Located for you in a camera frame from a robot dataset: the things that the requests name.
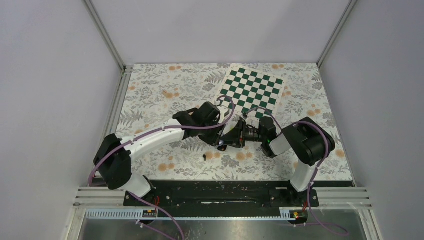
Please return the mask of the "black earbud charging case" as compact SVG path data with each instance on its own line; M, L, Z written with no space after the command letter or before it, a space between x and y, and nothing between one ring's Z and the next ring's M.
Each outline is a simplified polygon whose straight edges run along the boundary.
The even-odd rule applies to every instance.
M223 145L219 146L219 147L217 148L217 150L219 150L219 151L221 151L221 152L225 152L225 151L227 150L227 148L228 148L228 146L227 146L227 145L225 145L225 144L223 144Z

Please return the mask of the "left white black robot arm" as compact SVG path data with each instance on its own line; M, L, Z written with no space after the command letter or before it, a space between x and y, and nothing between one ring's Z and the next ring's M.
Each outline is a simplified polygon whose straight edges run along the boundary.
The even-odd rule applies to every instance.
M218 146L226 123L233 117L229 106L205 102L199 108L175 113L160 126L142 133L119 138L107 135L93 160L109 190L135 194L144 206L152 204L155 192L147 177L132 171L132 162L171 143L198 137L210 146Z

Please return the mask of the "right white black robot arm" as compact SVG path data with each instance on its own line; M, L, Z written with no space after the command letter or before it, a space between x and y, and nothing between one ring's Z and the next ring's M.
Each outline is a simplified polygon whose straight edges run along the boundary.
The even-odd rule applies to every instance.
M298 167L289 180L287 201L293 206L301 205L306 191L312 187L319 165L335 149L334 139L311 118L305 117L277 133L272 117L260 118L258 127L248 125L241 117L237 125L224 134L218 146L244 148L247 142L261 143L261 150L268 158L275 158L293 150L298 158Z

